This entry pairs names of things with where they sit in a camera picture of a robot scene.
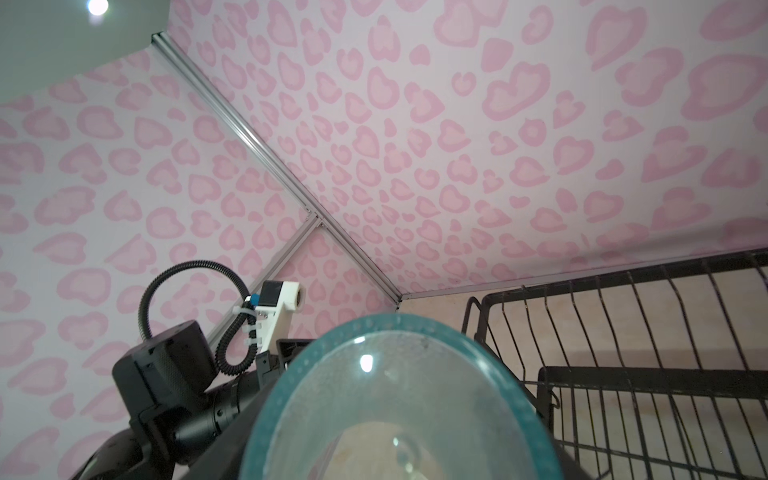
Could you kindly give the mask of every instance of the white ceiling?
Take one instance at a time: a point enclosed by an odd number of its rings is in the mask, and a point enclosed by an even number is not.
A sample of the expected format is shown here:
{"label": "white ceiling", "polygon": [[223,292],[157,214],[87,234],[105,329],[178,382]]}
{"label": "white ceiling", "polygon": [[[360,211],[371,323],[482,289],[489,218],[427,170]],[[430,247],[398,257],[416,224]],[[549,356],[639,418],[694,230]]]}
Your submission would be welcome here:
{"label": "white ceiling", "polygon": [[170,0],[109,0],[91,25],[86,0],[0,0],[0,103],[149,45]]}

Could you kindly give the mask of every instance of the metal rail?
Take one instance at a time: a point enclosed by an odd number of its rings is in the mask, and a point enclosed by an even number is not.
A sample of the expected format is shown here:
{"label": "metal rail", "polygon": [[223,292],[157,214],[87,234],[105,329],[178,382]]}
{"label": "metal rail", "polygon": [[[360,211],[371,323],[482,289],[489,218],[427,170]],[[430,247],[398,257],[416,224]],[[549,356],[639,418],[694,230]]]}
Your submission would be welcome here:
{"label": "metal rail", "polygon": [[202,71],[187,57],[176,42],[165,31],[152,35],[152,45],[163,55],[176,72],[200,95],[213,113],[218,116],[242,140],[267,170],[302,204],[310,213],[316,214],[336,242],[376,282],[393,302],[399,303],[401,294],[392,281],[377,267],[373,260],[352,240],[341,224],[299,181],[277,154],[253,130],[240,113],[211,84]]}

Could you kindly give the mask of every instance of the teal rim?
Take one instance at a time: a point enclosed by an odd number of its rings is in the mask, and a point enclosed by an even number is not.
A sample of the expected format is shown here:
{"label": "teal rim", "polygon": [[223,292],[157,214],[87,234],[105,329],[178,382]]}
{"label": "teal rim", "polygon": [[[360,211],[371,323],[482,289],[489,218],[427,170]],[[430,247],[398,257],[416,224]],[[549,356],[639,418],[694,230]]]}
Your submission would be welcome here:
{"label": "teal rim", "polygon": [[531,461],[536,475],[541,480],[562,480],[560,465],[552,448],[549,435],[544,430],[528,398],[520,385],[509,375],[498,360],[490,356],[479,344],[454,329],[423,316],[407,313],[380,313],[363,316],[337,326],[321,336],[301,352],[291,367],[277,380],[274,390],[267,399],[256,425],[253,427],[243,453],[240,478],[263,478],[272,438],[283,416],[283,409],[293,391],[304,377],[325,356],[359,336],[377,332],[400,331],[421,333],[443,342],[461,353],[478,372],[496,386],[507,402],[520,430],[528,443]]}

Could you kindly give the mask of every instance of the beige floor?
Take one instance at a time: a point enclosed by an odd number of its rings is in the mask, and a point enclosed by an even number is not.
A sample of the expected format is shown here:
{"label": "beige floor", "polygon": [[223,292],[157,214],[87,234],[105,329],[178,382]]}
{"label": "beige floor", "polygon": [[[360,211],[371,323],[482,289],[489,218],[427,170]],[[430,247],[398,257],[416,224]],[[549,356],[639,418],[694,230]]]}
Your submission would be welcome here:
{"label": "beige floor", "polygon": [[[727,306],[727,313],[737,332],[748,366],[751,369],[768,369],[766,286],[755,270],[718,273],[715,275],[715,282]],[[684,300],[702,366],[705,369],[743,369],[710,280],[706,276],[701,276],[675,280],[674,283]],[[697,368],[680,304],[668,282],[637,285],[637,293],[647,317],[648,327],[631,286],[604,289],[602,293],[626,366],[658,367],[649,336],[650,328],[664,367]],[[485,294],[486,292],[475,293],[474,296],[481,300]],[[406,300],[401,305],[400,312],[429,316],[460,329],[466,300],[469,297],[470,295],[465,294]],[[599,366],[621,366],[616,343],[608,328],[605,311],[597,292],[576,293],[574,302],[571,302],[569,295],[553,296],[548,299],[548,307],[552,321],[549,319],[542,299],[528,301],[528,313],[523,302],[507,303],[505,312],[509,320],[509,329],[501,307],[494,306],[491,309],[489,325],[498,342],[498,351],[506,365],[520,379],[523,379],[523,366],[525,366],[525,379],[535,380],[542,365],[542,357],[548,366],[566,365],[563,351],[554,334],[553,323],[572,366],[594,366],[587,337]],[[579,322],[577,312],[581,316],[584,328]],[[477,310],[473,310],[468,329],[470,336],[476,330],[477,317]],[[511,334],[517,341],[519,357]],[[534,336],[541,350],[541,357],[536,349]],[[490,336],[488,343],[494,350],[497,349]],[[562,408],[555,412],[555,435],[558,438],[573,441],[574,415],[570,390],[563,389],[561,400]],[[603,424],[598,391],[589,391],[587,395],[585,390],[575,390],[574,400],[577,420],[575,431],[578,434],[578,443],[605,448],[607,430],[611,449],[642,453],[631,394],[621,393],[617,397],[616,392],[606,392],[603,395],[607,428]],[[682,419],[679,430],[672,413],[672,402],[668,396],[652,397],[649,394],[637,394],[635,401],[649,456],[682,463],[694,462],[695,456],[695,463],[704,468],[714,466],[715,469],[733,472],[734,467],[727,442],[717,418],[717,410],[719,410],[741,472],[757,478],[765,477],[755,444],[763,456],[763,461],[768,462],[768,421],[758,401],[742,400],[739,405],[733,399],[718,399],[716,410],[711,399],[675,396],[674,405],[680,413],[679,418]],[[618,408],[619,402],[621,402],[621,409]],[[752,435],[744,422],[744,417],[747,418],[749,428],[752,429]],[[626,425],[627,429],[626,442],[623,425]],[[608,470],[606,455],[596,456],[593,452],[584,449],[580,449],[579,455],[581,464],[590,474],[598,476]],[[606,478],[649,478],[643,462],[632,461],[630,464],[627,459],[616,456],[611,458],[611,471],[613,475],[607,475]],[[663,465],[654,465],[651,474],[653,478],[690,478],[690,474],[684,470],[670,469]],[[701,478],[714,477],[701,475]]]}

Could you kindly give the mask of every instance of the wire shelf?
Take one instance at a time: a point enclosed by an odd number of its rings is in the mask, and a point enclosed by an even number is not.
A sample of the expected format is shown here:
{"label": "wire shelf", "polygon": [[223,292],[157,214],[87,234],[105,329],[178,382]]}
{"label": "wire shelf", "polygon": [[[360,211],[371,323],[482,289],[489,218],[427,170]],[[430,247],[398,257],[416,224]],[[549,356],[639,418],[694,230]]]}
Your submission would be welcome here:
{"label": "wire shelf", "polygon": [[475,340],[592,478],[768,478],[768,249],[490,293]]}

